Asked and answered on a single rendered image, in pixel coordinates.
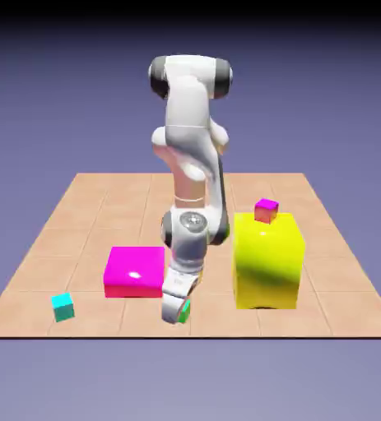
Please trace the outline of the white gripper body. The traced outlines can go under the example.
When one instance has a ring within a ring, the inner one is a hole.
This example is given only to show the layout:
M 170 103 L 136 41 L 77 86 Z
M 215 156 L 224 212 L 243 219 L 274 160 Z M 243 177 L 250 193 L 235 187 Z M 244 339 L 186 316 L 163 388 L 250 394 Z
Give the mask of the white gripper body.
M 162 297 L 162 319 L 170 324 L 178 322 L 179 314 L 184 303 L 190 298 L 179 298 L 169 294 Z

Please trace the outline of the large magenta box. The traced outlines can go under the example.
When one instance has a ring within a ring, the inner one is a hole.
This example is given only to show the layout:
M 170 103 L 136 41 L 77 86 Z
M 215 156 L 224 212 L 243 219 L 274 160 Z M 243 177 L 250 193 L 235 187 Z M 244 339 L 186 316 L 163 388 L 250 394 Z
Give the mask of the large magenta box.
M 103 282 L 106 298 L 161 298 L 163 247 L 112 247 Z

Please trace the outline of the small cyan cube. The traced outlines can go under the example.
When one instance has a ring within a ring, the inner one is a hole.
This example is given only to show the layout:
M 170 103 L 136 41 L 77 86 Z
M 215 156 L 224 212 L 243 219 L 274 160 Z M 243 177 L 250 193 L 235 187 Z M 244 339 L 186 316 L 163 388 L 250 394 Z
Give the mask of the small cyan cube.
M 72 296 L 69 293 L 55 295 L 51 298 L 54 319 L 62 322 L 75 317 Z

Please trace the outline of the small magenta cube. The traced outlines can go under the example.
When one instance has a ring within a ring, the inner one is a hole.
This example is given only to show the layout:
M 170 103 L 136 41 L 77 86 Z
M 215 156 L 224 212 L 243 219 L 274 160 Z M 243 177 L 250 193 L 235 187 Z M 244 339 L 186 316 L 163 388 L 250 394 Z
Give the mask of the small magenta cube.
M 267 198 L 260 199 L 254 206 L 254 219 L 270 224 L 278 213 L 279 203 Z

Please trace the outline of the large yellow box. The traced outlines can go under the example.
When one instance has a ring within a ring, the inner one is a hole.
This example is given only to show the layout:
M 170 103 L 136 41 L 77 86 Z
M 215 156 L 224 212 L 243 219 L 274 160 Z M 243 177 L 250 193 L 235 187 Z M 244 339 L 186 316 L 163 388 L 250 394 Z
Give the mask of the large yellow box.
M 305 242 L 295 218 L 279 213 L 266 224 L 253 213 L 234 215 L 233 290 L 238 309 L 294 309 Z

